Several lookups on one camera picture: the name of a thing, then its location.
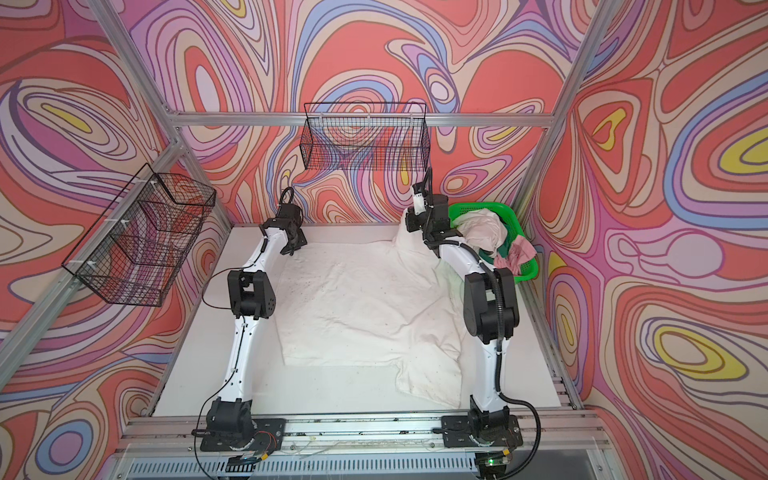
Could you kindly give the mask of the white t shirt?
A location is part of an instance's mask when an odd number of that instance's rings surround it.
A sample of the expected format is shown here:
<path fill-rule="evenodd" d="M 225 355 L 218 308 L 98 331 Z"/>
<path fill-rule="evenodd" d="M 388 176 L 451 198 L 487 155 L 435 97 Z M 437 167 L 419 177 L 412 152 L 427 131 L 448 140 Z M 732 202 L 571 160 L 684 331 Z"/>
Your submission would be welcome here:
<path fill-rule="evenodd" d="M 310 243 L 277 288 L 283 359 L 299 367 L 384 367 L 402 393 L 459 407 L 461 283 L 404 225 L 390 240 Z"/>

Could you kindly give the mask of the green plastic laundry basket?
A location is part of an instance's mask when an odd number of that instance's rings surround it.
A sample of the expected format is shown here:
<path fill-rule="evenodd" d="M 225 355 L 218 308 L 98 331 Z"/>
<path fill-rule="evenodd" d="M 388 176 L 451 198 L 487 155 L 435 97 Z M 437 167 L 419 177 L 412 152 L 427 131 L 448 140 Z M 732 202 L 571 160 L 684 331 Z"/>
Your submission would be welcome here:
<path fill-rule="evenodd" d="M 523 230 L 519 224 L 519 221 L 517 219 L 515 212 L 512 210 L 511 207 L 503 203 L 498 203 L 498 202 L 456 203 L 456 204 L 450 205 L 448 209 L 449 209 L 449 216 L 450 216 L 450 225 L 452 229 L 457 230 L 455 228 L 454 221 L 459 215 L 472 210 L 489 209 L 500 217 L 501 221 L 507 228 L 508 236 L 514 236 L 515 238 L 518 235 L 524 236 Z M 472 246 L 470 247 L 480 256 L 480 258 L 484 262 L 495 267 L 493 265 L 494 257 L 491 257 L 487 252 L 483 250 L 476 249 Z M 536 263 L 535 257 L 532 260 L 522 265 L 522 274 L 520 276 L 514 275 L 516 283 L 529 280 L 537 275 L 538 265 Z"/>

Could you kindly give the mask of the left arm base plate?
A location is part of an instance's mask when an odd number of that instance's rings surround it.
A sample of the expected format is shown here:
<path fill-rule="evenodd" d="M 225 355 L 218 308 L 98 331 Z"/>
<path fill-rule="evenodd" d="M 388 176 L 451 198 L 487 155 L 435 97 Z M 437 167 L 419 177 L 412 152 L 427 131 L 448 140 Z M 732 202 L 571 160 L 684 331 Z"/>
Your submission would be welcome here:
<path fill-rule="evenodd" d="M 282 447 L 287 420 L 285 418 L 252 418 L 252 433 L 213 432 L 200 437 L 203 452 L 273 452 Z"/>

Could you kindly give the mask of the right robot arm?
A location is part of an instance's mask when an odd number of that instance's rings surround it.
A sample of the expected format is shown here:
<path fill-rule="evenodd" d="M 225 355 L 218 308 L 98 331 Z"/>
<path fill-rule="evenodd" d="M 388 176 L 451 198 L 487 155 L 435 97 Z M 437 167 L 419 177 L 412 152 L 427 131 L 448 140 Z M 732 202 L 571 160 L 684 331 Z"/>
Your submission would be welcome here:
<path fill-rule="evenodd" d="M 520 323 L 514 274 L 485 261 L 451 225 L 448 199 L 433 191 L 432 169 L 412 185 L 413 205 L 405 214 L 408 232 L 423 243 L 463 281 L 462 318 L 469 335 L 479 342 L 474 391 L 463 417 L 445 417 L 438 432 L 448 448 L 466 443 L 484 447 L 475 455 L 480 479 L 511 479 L 537 454 L 541 418 L 528 401 L 503 392 L 505 354 Z"/>

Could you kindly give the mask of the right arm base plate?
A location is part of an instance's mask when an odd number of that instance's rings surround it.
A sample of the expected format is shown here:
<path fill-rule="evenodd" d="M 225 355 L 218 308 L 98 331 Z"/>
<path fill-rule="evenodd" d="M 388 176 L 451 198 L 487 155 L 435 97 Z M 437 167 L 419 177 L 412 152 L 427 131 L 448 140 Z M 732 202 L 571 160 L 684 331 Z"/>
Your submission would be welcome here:
<path fill-rule="evenodd" d="M 515 450 L 524 443 L 518 418 L 506 416 L 501 411 L 483 419 L 471 419 L 469 414 L 443 416 L 441 426 L 434 432 L 442 435 L 447 448 L 505 447 Z"/>

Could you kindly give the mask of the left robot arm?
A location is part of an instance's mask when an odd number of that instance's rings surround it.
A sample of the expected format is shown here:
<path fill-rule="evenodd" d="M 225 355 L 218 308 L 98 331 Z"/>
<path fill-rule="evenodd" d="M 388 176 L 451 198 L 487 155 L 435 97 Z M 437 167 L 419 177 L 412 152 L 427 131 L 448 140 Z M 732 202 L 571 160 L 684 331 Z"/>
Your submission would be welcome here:
<path fill-rule="evenodd" d="M 292 187 L 283 189 L 277 213 L 260 226 L 262 239 L 253 254 L 242 267 L 227 272 L 235 332 L 224 384 L 212 395 L 206 413 L 203 443 L 207 450 L 244 450 L 256 437 L 251 413 L 251 351 L 276 310 L 275 287 L 288 258 L 307 244 L 303 211 L 294 196 Z"/>

